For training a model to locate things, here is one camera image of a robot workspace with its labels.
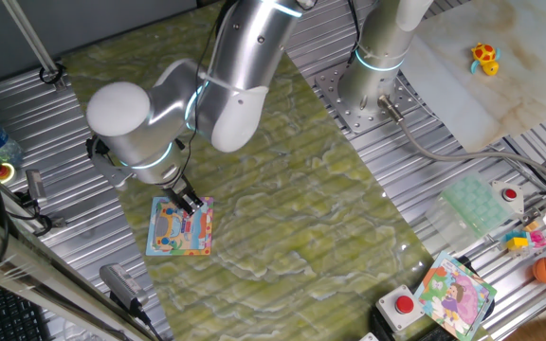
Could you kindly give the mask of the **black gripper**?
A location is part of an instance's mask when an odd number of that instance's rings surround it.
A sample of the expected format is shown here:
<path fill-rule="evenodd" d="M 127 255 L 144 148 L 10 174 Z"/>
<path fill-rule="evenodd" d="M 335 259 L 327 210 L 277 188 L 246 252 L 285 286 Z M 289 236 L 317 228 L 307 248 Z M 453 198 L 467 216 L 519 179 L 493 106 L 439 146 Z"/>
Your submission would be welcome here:
<path fill-rule="evenodd" d="M 174 180 L 160 187 L 164 194 L 188 215 L 192 215 L 195 210 L 204 204 L 193 190 L 191 183 L 184 173 L 181 173 Z"/>

